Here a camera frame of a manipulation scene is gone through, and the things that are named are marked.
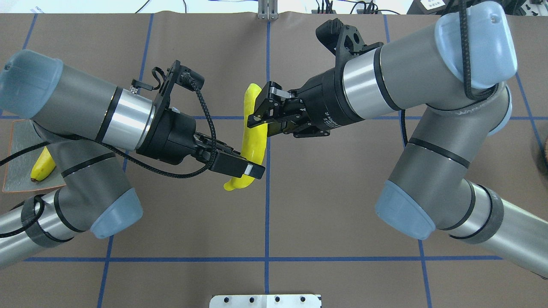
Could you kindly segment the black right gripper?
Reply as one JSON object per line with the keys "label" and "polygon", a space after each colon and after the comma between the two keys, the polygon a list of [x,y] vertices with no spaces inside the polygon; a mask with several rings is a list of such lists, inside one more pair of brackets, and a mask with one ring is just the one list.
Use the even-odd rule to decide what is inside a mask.
{"label": "black right gripper", "polygon": [[[276,121],[282,116],[286,100],[293,95],[304,104],[305,120],[298,124],[290,120]],[[268,81],[255,99],[254,111],[247,118],[246,126],[255,128],[267,124],[267,137],[292,134],[296,138],[327,136],[331,129],[356,122],[356,114],[346,101],[341,74],[335,69],[327,70],[310,78],[302,87],[282,90],[282,86]]]}

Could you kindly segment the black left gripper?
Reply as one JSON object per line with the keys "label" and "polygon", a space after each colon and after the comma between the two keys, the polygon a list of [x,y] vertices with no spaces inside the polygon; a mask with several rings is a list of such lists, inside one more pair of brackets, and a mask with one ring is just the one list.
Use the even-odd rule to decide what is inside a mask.
{"label": "black left gripper", "polygon": [[215,173],[241,178],[243,175],[261,179],[266,168],[241,157],[241,152],[225,142],[213,139],[209,135],[197,134],[194,117],[177,113],[171,109],[162,112],[156,127],[151,127],[137,154],[178,165],[190,155],[202,163],[207,163],[213,152],[213,143],[217,154],[210,166]]}

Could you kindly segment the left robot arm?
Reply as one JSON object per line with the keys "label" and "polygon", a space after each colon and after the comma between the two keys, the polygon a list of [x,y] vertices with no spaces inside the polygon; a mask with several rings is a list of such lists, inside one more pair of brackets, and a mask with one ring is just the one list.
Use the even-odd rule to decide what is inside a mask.
{"label": "left robot arm", "polygon": [[134,80],[123,89],[64,64],[60,59],[21,50],[1,70],[1,108],[29,119],[46,145],[61,187],[22,201],[1,216],[1,267],[90,231],[108,238],[143,216],[141,202],[116,155],[126,151],[178,165],[192,156],[204,167],[173,174],[143,164],[166,177],[189,178],[211,170],[260,179],[255,163],[219,141],[200,89],[203,77],[174,61],[157,78],[154,100],[136,93],[153,91]]}

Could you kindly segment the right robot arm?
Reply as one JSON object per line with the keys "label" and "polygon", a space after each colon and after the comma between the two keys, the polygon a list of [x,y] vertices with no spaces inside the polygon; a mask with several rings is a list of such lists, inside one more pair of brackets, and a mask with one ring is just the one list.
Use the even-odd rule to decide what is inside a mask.
{"label": "right robot arm", "polygon": [[412,238],[442,230],[547,278],[547,222],[465,179],[485,139],[512,113],[507,80],[517,58],[503,7],[461,0],[457,12],[387,44],[366,44],[340,19],[321,24],[316,37],[334,54],[334,68],[288,92],[268,82],[247,127],[306,138],[426,106],[376,214]]}

